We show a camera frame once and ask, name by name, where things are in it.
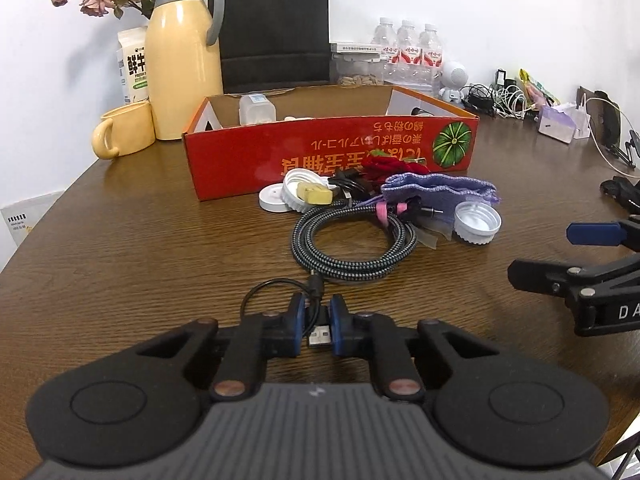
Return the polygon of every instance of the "yellow mug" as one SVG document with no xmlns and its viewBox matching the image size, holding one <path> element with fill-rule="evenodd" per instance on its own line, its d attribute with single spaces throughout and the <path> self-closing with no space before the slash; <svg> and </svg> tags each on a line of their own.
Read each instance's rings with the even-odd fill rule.
<svg viewBox="0 0 640 480">
<path fill-rule="evenodd" d="M 156 140 L 149 101 L 121 106 L 105 113 L 91 145 L 100 158 L 115 158 L 144 150 Z"/>
</svg>

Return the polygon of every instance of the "white wall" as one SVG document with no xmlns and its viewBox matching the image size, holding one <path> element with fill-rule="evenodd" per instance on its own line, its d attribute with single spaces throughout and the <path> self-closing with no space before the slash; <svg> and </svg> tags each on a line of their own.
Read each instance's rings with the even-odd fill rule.
<svg viewBox="0 0 640 480">
<path fill-rule="evenodd" d="M 145 20 L 132 9 L 120 22 L 85 16 L 80 1 L 0 0 L 0 205 L 68 187 L 95 160 L 98 117 L 122 103 L 116 32 Z M 330 37 L 369 41 L 379 16 L 433 22 L 471 81 L 525 68 L 562 100 L 578 85 L 603 89 L 640 127 L 638 9 L 640 0 L 330 0 Z M 0 269 L 12 243 L 0 225 Z"/>
</svg>

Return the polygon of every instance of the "gray thermos handle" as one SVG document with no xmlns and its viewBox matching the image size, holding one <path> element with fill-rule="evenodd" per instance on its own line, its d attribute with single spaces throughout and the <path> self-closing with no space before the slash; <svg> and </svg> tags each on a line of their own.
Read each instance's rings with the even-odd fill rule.
<svg viewBox="0 0 640 480">
<path fill-rule="evenodd" d="M 213 3 L 213 9 L 209 9 L 211 12 L 213 23 L 207 31 L 207 46 L 211 46 L 216 43 L 218 36 L 220 35 L 220 28 L 222 27 L 222 19 L 225 17 L 225 0 L 209 0 L 209 3 Z"/>
</svg>

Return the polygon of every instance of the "green melon illustration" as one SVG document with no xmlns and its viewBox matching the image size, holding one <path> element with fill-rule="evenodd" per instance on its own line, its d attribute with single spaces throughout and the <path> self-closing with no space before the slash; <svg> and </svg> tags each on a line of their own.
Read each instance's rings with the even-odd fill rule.
<svg viewBox="0 0 640 480">
<path fill-rule="evenodd" d="M 459 164 L 471 144 L 471 129 L 465 123 L 451 123 L 433 141 L 433 160 L 441 168 Z"/>
</svg>

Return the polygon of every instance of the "yellow thermos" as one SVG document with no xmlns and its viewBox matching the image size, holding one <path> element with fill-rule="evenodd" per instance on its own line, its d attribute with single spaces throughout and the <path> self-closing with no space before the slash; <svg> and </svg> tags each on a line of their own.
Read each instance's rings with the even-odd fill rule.
<svg viewBox="0 0 640 480">
<path fill-rule="evenodd" d="M 156 137 L 180 139 L 206 96 L 222 94 L 218 34 L 225 0 L 156 0 L 145 59 Z"/>
</svg>

